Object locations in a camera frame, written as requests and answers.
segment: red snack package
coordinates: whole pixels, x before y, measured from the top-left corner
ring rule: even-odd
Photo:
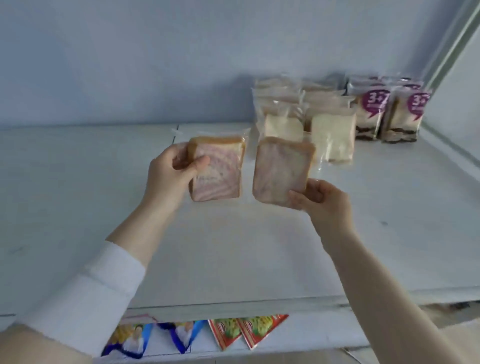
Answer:
[[[288,315],[273,315],[239,318],[238,323],[241,333],[245,341],[247,341],[250,350],[254,349],[259,342],[265,339],[287,317]]]
[[[236,318],[219,318],[208,320],[208,324],[215,336],[220,349],[225,350],[241,336],[240,327]]]

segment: person's right hand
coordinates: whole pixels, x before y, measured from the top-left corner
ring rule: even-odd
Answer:
[[[348,194],[331,183],[310,178],[305,194],[290,191],[290,199],[295,208],[309,214],[322,241],[355,234]]]

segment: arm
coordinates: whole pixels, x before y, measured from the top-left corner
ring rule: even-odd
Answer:
[[[144,197],[139,206],[123,221],[108,237],[107,241],[121,247],[120,255],[124,254],[123,259],[127,259],[126,263],[132,264],[134,268],[143,271],[148,266],[154,252],[156,251],[163,232],[168,223],[175,215],[175,211],[179,207],[189,181],[195,177],[198,171],[202,170],[208,163],[208,158],[201,158],[191,165],[185,165],[182,158],[178,159],[182,149],[179,145],[172,145],[167,148],[160,156],[152,160],[148,170],[147,186]],[[0,363],[45,363],[45,364],[86,364],[92,361],[92,355],[88,355],[85,351],[76,348],[74,345],[69,346],[65,342],[73,341],[75,343],[75,334],[82,331],[85,325],[91,328],[90,335],[92,340],[99,340],[96,345],[103,347],[108,340],[107,338],[97,338],[95,328],[102,327],[102,315],[82,311],[82,306],[90,305],[95,310],[108,313],[108,325],[113,321],[113,329],[120,321],[125,309],[129,303],[129,296],[122,295],[120,292],[112,290],[110,283],[118,283],[118,280],[108,281],[108,270],[112,268],[115,271],[115,261],[109,260],[109,265],[104,264],[105,260],[97,257],[90,264],[88,274],[79,274],[67,283],[60,292],[47,299],[40,307],[36,307],[31,315],[36,321],[42,319],[42,315],[51,315],[48,307],[60,307],[62,315],[54,316],[52,325],[60,327],[66,333],[66,337],[61,337],[63,343],[46,337],[41,332],[35,331],[30,327],[22,324],[16,324],[8,328],[5,332],[0,333]],[[92,272],[101,271],[100,281],[91,279]],[[91,281],[79,282],[79,279],[91,279]],[[140,282],[133,284],[128,290],[136,291]],[[91,297],[79,295],[78,288],[95,288],[86,292]],[[112,302],[115,297],[119,297],[121,303]],[[83,302],[75,305],[77,299]]]
[[[305,195],[291,192],[332,258],[353,312],[382,364],[460,364],[460,354],[358,238],[348,195],[309,180]]]

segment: floor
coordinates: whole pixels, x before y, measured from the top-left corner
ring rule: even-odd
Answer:
[[[252,355],[235,358],[202,359],[171,364],[358,364],[339,350],[291,352],[287,354]]]

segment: brown crust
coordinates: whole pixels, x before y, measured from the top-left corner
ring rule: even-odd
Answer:
[[[310,168],[312,166],[313,156],[315,155],[315,145],[313,145],[312,143],[307,143],[307,142],[292,142],[290,140],[277,138],[276,136],[268,136],[268,137],[262,139],[258,143],[256,158],[258,158],[258,152],[259,152],[260,146],[263,145],[263,144],[283,144],[283,145],[286,145],[286,146],[289,146],[289,147],[292,147],[292,148],[295,148],[295,149],[298,149],[298,150],[305,151],[305,152],[309,153],[310,163],[309,163],[308,167],[306,168],[306,171],[307,171],[306,176],[307,177],[305,178],[305,187],[303,188],[303,191],[298,191],[299,193],[304,193],[305,189],[307,188],[308,171],[310,170]],[[253,173],[253,180],[255,180],[255,176],[256,176],[257,172],[258,172],[257,164],[255,163],[255,172]],[[254,184],[252,184],[252,194],[255,197],[255,199],[257,201],[262,202],[262,203],[266,203],[266,202],[261,201],[257,198],[253,186],[254,186]]]
[[[197,151],[197,146],[199,144],[239,144],[239,143],[242,144],[242,154],[241,154],[241,157],[240,157],[240,167],[241,167],[242,164],[243,164],[243,157],[245,155],[245,148],[246,148],[245,138],[243,138],[241,136],[227,136],[227,137],[196,136],[196,137],[193,137],[192,139],[190,139],[190,141],[188,142],[188,146],[187,146],[188,162],[192,163],[193,161],[195,161],[197,159],[195,154],[196,154],[196,151]],[[195,178],[192,179],[190,181],[190,183],[188,184],[188,190],[190,192],[190,197],[192,198],[193,201],[195,201],[193,199],[193,195],[192,195],[194,184],[195,184]],[[240,186],[239,186],[239,196],[240,196],[240,193],[241,193],[241,183],[240,183]]]

